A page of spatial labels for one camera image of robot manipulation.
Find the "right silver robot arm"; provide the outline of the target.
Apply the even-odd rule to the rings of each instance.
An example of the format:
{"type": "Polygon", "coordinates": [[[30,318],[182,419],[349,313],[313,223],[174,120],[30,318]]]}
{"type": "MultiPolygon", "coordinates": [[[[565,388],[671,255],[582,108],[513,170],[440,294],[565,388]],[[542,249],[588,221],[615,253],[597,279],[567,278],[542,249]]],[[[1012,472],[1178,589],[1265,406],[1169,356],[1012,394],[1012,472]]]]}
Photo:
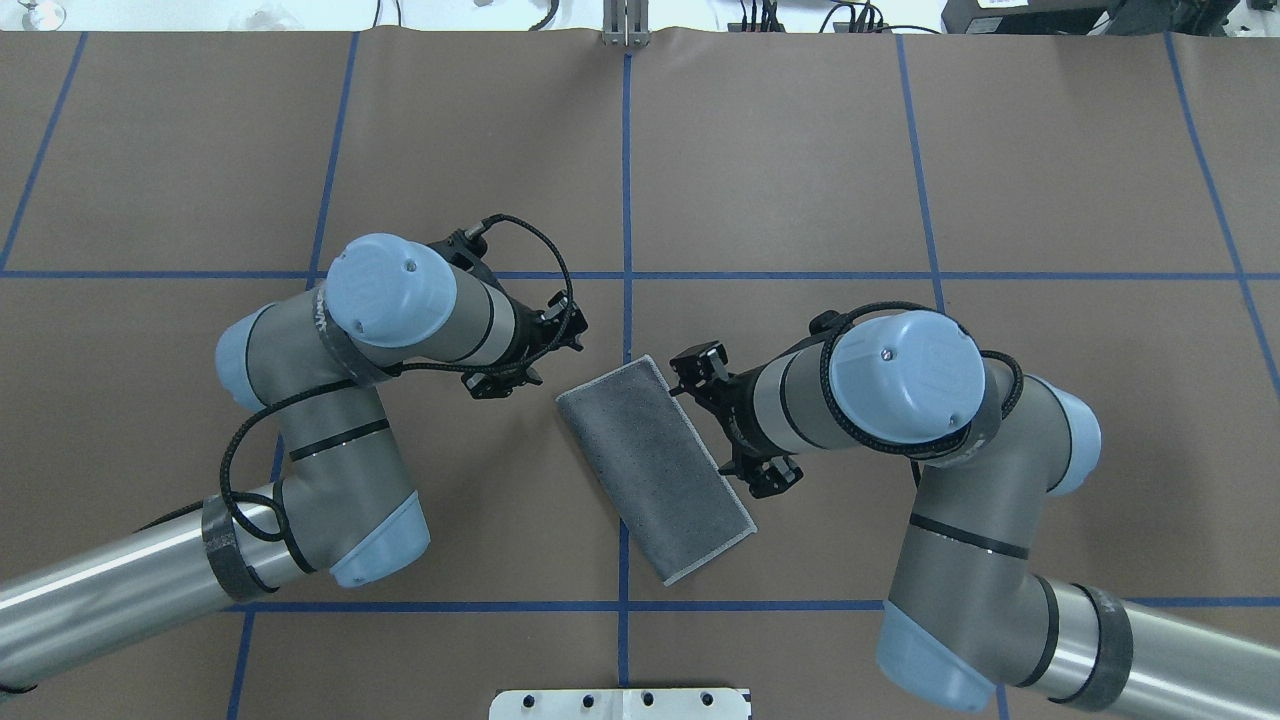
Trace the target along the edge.
{"type": "Polygon", "coordinates": [[[983,350],[951,316],[887,301],[815,316],[748,372],[717,341],[669,363],[712,413],[753,497],[803,477],[796,456],[905,457],[915,495],[876,648],[881,671],[934,705],[983,710],[998,685],[1083,714],[1275,719],[1277,650],[1029,568],[1044,502],[1102,450],[1091,407],[983,350]]]}

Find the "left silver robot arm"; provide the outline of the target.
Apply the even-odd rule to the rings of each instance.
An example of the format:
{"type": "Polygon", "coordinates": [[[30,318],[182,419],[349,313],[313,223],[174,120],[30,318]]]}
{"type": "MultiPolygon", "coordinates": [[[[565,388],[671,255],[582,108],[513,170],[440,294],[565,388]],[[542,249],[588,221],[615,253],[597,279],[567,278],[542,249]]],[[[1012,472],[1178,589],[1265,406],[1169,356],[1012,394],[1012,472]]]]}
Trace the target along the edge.
{"type": "Polygon", "coordinates": [[[104,655],[248,603],[316,571],[344,588],[415,562],[430,533],[379,384],[456,374],[474,398],[541,383],[536,360],[580,348],[570,269],[543,310],[513,299],[483,256],[489,217],[424,245],[351,241],[315,288],[230,325],[215,365],[250,411],[218,489],[3,587],[3,698],[104,655]]]}

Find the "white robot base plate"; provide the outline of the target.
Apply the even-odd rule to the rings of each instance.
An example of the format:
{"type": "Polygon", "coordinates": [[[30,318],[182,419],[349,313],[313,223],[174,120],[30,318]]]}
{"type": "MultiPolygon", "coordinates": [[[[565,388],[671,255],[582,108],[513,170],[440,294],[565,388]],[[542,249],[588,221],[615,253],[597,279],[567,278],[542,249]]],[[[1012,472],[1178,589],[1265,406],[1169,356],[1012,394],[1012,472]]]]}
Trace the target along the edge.
{"type": "Polygon", "coordinates": [[[502,691],[489,719],[753,719],[748,689],[726,687],[502,691]]]}

